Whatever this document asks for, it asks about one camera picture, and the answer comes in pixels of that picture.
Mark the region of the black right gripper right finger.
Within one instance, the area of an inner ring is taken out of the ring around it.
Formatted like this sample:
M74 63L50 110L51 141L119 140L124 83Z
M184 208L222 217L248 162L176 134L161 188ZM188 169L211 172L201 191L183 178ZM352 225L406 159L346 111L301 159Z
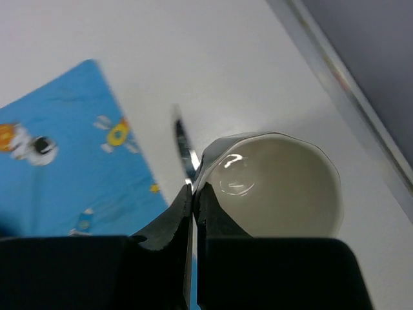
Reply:
M372 309L358 261L334 238L254 238L199 192L197 303L202 309Z

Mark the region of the blue space-print cloth placemat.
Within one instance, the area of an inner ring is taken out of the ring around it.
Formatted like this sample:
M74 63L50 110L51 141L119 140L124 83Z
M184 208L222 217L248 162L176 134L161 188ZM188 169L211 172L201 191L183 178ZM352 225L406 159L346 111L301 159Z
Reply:
M132 236L171 204L95 61L1 109L1 238Z

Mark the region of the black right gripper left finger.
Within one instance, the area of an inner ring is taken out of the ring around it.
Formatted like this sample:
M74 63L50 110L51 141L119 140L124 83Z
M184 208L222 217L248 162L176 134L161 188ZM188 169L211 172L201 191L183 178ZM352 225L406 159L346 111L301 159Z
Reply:
M132 236L1 238L2 309L188 309L192 190Z

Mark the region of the teal mug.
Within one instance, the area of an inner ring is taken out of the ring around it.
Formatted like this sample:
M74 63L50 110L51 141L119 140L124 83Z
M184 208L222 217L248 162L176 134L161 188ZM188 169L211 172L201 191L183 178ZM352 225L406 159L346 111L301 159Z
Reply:
M343 221L341 181L317 146L286 134L237 134L202 155L198 194L212 186L218 204L253 237L327 237Z

